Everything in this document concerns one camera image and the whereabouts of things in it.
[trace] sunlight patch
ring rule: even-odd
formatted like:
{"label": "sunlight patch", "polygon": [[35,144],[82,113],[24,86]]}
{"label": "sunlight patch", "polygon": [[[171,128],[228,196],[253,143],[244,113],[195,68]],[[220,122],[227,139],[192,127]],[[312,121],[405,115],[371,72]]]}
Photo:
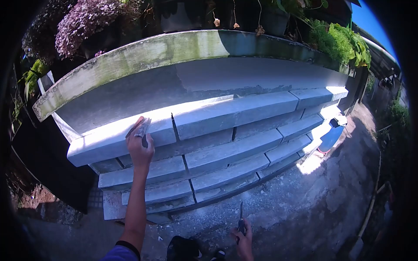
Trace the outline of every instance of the sunlight patch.
{"label": "sunlight patch", "polygon": [[323,159],[312,155],[307,160],[305,160],[302,164],[298,163],[296,166],[300,170],[303,175],[309,175],[314,170],[318,169],[321,166],[321,162]]}

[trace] black wristband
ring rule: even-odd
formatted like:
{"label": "black wristband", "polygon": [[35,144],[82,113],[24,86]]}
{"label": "black wristband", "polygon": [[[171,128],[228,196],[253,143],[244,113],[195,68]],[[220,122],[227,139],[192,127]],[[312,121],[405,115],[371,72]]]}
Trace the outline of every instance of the black wristband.
{"label": "black wristband", "polygon": [[123,240],[119,240],[118,242],[116,242],[115,246],[124,246],[132,250],[132,252],[138,257],[138,260],[141,261],[141,255],[139,254],[139,251],[131,243],[123,241]]}

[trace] black knife handle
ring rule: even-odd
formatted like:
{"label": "black knife handle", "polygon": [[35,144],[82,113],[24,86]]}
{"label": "black knife handle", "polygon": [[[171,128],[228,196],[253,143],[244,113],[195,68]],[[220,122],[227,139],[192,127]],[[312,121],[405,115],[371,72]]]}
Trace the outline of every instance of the black knife handle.
{"label": "black knife handle", "polygon": [[[238,221],[238,232],[241,232],[243,235],[245,235],[245,225],[244,225],[244,220],[240,219]],[[237,237],[237,245],[240,242],[240,238]]]}

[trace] purple sleeve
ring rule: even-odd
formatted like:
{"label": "purple sleeve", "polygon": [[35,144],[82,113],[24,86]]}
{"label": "purple sleeve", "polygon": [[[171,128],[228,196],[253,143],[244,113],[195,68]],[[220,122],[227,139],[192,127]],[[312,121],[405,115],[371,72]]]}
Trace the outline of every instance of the purple sleeve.
{"label": "purple sleeve", "polygon": [[125,246],[115,245],[101,261],[138,261],[138,256]]}

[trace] blue barrel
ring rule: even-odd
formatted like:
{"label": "blue barrel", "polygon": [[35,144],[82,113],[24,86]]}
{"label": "blue barrel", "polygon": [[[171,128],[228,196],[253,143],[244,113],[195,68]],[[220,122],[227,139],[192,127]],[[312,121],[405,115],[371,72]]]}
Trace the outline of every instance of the blue barrel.
{"label": "blue barrel", "polygon": [[344,126],[339,126],[334,119],[330,121],[329,125],[331,125],[331,130],[322,136],[322,143],[318,147],[324,153],[328,152],[334,146],[344,130]]}

